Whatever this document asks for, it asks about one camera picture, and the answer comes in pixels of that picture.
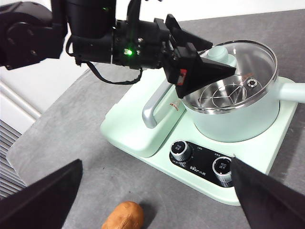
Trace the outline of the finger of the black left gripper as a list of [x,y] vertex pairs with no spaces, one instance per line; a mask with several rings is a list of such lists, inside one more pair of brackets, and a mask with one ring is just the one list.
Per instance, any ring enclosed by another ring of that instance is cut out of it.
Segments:
[[182,29],[172,14],[168,14],[165,21],[166,27],[171,33],[176,46],[185,46],[187,43],[192,43],[197,51],[203,51],[212,48],[212,43],[197,35],[194,35]]
[[200,57],[190,42],[164,53],[166,79],[175,85],[178,98],[230,77],[235,71],[235,67]]

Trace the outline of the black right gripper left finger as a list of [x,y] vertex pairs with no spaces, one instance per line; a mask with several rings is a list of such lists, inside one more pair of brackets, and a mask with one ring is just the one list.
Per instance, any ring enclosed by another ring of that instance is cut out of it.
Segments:
[[0,202],[2,229],[60,229],[76,199],[83,174],[76,159]]

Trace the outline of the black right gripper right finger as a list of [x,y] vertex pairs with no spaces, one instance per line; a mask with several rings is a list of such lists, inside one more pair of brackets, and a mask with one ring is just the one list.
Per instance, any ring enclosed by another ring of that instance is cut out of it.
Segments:
[[252,229],[303,229],[305,196],[240,159],[231,162],[232,181]]

